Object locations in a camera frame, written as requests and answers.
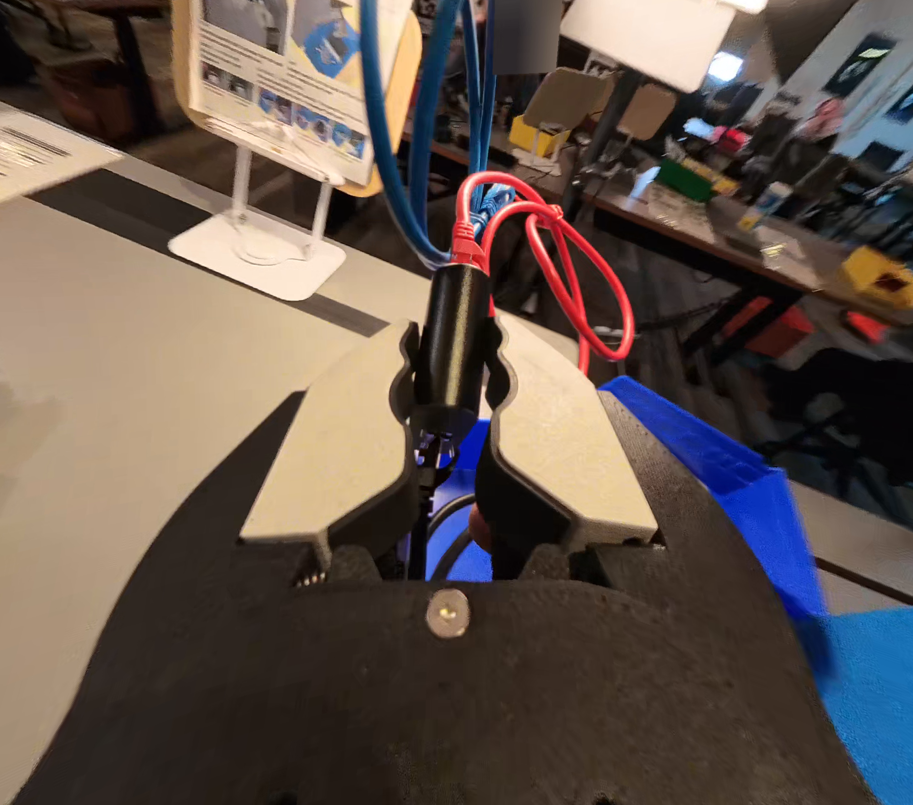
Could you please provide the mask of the instruction sheet on wooden board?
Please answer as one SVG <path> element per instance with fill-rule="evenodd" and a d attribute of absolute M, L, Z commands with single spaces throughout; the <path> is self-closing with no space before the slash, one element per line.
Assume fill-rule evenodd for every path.
<path fill-rule="evenodd" d="M 380 109 L 398 145 L 421 63 L 415 0 L 376 0 Z M 264 160 L 376 194 L 358 0 L 187 0 L 187 112 Z"/>

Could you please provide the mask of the white bottle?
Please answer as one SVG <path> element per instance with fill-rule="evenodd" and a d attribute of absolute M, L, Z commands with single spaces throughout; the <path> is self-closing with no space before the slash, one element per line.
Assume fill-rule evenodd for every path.
<path fill-rule="evenodd" d="M 761 227 L 787 196 L 795 194 L 792 183 L 770 181 L 761 196 L 745 209 L 739 218 L 739 230 L 754 230 Z"/>

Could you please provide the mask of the red crate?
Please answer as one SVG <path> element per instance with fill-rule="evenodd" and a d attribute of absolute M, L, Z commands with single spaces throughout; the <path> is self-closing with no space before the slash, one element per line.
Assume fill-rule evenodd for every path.
<path fill-rule="evenodd" d="M 747 351 L 763 358 L 782 358 L 795 346 L 801 346 L 811 333 L 815 333 L 814 320 L 801 306 L 782 312 L 770 327 L 763 327 L 754 339 L 745 342 Z"/>

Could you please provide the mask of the white lamp panel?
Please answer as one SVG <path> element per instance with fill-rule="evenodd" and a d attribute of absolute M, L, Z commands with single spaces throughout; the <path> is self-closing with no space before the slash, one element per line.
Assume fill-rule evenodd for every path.
<path fill-rule="evenodd" d="M 734 7 L 723 0 L 573 0 L 559 34 L 680 93 L 706 78 Z"/>

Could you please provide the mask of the green plastic bin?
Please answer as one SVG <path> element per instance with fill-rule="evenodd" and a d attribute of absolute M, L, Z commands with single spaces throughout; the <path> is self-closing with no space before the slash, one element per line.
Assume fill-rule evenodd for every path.
<path fill-rule="evenodd" d="M 664 156 L 656 164 L 655 183 L 690 203 L 709 203 L 717 196 L 717 170 L 689 156 L 684 160 Z"/>

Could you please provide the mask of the large blue plastic bin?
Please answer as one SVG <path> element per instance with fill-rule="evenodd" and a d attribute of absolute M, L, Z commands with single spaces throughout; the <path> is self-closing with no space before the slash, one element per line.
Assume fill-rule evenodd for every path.
<path fill-rule="evenodd" d="M 824 609 L 785 471 L 631 377 L 601 388 L 625 406 L 723 504 L 811 658 L 820 699 L 877 801 L 913 801 L 913 613 Z"/>

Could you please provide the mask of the white display stand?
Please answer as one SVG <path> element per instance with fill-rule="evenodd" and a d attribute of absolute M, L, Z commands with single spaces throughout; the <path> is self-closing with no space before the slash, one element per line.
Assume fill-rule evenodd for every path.
<path fill-rule="evenodd" d="M 251 151 L 236 145 L 231 207 L 168 241 L 168 254 L 206 271 L 223 273 L 259 292 L 297 304 L 328 285 L 345 254 L 324 241 L 335 170 L 309 168 L 322 183 L 312 230 L 264 218 L 249 207 Z"/>

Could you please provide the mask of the grey metal pole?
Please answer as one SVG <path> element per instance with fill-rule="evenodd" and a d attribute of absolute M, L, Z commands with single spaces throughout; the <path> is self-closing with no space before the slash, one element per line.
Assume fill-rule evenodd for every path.
<path fill-rule="evenodd" d="M 620 140 L 620 119 L 623 112 L 629 109 L 637 84 L 645 82 L 640 71 L 635 70 L 623 70 L 613 89 L 609 89 L 609 99 L 608 105 L 601 109 L 601 119 L 597 119 L 597 129 L 592 135 L 592 142 L 590 142 L 590 160 L 578 170 L 578 177 L 584 181 L 608 181 L 613 170 L 618 170 L 618 162 L 620 162 L 620 154 L 623 154 L 623 140 Z"/>

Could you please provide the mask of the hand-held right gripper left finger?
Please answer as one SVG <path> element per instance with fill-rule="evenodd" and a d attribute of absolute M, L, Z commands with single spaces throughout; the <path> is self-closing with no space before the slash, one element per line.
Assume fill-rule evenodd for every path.
<path fill-rule="evenodd" d="M 407 427 L 416 339 L 416 320 L 398 318 L 304 388 L 240 527 L 244 544 L 309 544 L 330 566 L 340 546 L 380 559 L 412 532 L 421 509 Z"/>

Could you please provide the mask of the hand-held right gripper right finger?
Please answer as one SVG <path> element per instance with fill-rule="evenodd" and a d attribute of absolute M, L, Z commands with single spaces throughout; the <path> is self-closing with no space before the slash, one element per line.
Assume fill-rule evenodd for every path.
<path fill-rule="evenodd" d="M 592 382 L 519 318 L 496 316 L 475 509 L 493 546 L 651 544 L 655 510 Z"/>

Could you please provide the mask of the black ethernet coupler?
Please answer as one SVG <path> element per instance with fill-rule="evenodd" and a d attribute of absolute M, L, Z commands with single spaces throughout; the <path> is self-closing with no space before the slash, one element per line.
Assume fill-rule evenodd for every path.
<path fill-rule="evenodd" d="M 442 265 L 429 280 L 412 406 L 421 468 L 438 468 L 438 455 L 459 460 L 478 417 L 488 295 L 485 271 L 467 263 Z"/>

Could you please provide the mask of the white printed paper sheet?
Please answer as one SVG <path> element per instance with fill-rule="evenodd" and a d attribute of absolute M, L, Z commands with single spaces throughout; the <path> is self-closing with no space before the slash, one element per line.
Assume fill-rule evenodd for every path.
<path fill-rule="evenodd" d="M 92 136 L 75 135 L 39 114 L 0 105 L 0 203 L 42 194 L 98 168 L 112 168 L 123 154 Z"/>

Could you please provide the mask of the wooden workbench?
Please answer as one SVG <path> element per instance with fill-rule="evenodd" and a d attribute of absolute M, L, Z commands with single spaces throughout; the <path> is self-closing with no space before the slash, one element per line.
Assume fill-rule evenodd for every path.
<path fill-rule="evenodd" d="M 840 271 L 848 246 L 822 241 L 792 220 L 765 220 L 765 243 L 742 248 L 733 243 L 742 203 L 713 196 L 706 207 L 689 207 L 677 194 L 655 196 L 655 176 L 640 170 L 631 188 L 618 181 L 584 183 L 581 207 L 592 220 L 618 241 L 689 265 L 727 280 L 751 295 L 815 295 L 840 309 L 863 312 L 888 327 L 911 327 L 911 309 L 891 309 L 863 295 Z"/>

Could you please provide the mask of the small yellow plastic bin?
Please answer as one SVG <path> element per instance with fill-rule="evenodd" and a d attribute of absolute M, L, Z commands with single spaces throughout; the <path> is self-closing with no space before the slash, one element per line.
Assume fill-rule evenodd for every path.
<path fill-rule="evenodd" d="M 527 125 L 524 114 L 511 119 L 509 142 L 514 160 L 545 160 L 555 162 L 568 142 L 569 132 L 559 125 Z"/>
<path fill-rule="evenodd" d="M 913 309 L 913 271 L 872 246 L 849 248 L 840 263 L 840 273 L 849 291 L 866 299 L 891 309 Z"/>

